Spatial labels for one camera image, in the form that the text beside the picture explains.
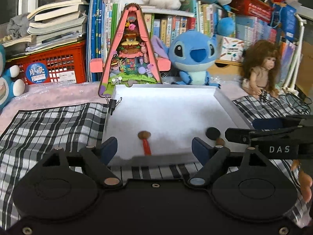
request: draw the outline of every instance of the brown doll hair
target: brown doll hair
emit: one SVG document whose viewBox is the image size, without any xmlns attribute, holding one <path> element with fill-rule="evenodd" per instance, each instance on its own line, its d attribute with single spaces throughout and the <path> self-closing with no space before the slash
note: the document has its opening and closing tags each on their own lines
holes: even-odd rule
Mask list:
<svg viewBox="0 0 313 235">
<path fill-rule="evenodd" d="M 277 75 L 281 69 L 281 51 L 280 47 L 267 40 L 259 40 L 250 46 L 245 54 L 242 64 L 243 77 L 250 79 L 251 69 L 256 66 L 262 66 L 264 59 L 267 57 L 275 57 L 276 62 L 273 69 L 269 71 L 269 81 L 266 87 L 267 91 L 275 89 Z"/>
</svg>

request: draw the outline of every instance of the red plastic crate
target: red plastic crate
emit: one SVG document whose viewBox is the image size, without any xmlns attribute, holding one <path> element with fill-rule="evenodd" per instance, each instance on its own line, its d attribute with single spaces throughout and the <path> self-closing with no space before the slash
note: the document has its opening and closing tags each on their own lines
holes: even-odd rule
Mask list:
<svg viewBox="0 0 313 235">
<path fill-rule="evenodd" d="M 26 85 L 47 82 L 86 82 L 85 41 L 7 61 L 6 67 L 20 67 L 19 78 Z"/>
<path fill-rule="evenodd" d="M 237 14 L 254 16 L 267 23 L 271 22 L 272 8 L 261 0 L 232 0 L 230 6 Z"/>
</svg>

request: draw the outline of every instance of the stitch eye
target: stitch eye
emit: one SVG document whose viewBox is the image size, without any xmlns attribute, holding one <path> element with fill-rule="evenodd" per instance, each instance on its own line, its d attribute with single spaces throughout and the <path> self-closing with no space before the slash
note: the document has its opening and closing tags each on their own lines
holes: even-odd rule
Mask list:
<svg viewBox="0 0 313 235">
<path fill-rule="evenodd" d="M 183 48 L 181 45 L 177 45 L 174 50 L 175 55 L 183 57 Z"/>
<path fill-rule="evenodd" d="M 215 50 L 212 44 L 210 44 L 210 51 L 211 51 L 211 56 L 214 55 Z"/>
</svg>

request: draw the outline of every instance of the stitch nose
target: stitch nose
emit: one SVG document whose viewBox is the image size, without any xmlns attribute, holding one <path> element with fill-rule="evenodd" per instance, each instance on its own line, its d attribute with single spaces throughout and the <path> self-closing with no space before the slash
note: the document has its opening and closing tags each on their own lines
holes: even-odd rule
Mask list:
<svg viewBox="0 0 313 235">
<path fill-rule="evenodd" d="M 207 56 L 207 51 L 204 48 L 194 49 L 194 50 L 190 51 L 190 57 L 195 62 L 202 62 L 206 56 Z"/>
</svg>

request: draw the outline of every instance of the white tray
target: white tray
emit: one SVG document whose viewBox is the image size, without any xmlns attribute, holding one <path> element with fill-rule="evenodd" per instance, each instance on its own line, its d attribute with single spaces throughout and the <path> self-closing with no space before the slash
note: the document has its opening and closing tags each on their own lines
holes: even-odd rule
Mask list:
<svg viewBox="0 0 313 235">
<path fill-rule="evenodd" d="M 237 107 L 216 87 L 191 85 L 117 85 L 112 98 L 122 102 L 108 117 L 103 142 L 114 136 L 118 150 L 109 165 L 159 166 L 196 162 L 191 141 L 216 127 L 225 140 L 227 128 L 252 128 Z M 152 156 L 144 156 L 137 134 L 149 131 Z M 242 152 L 241 144 L 225 140 L 225 146 Z"/>
</svg>

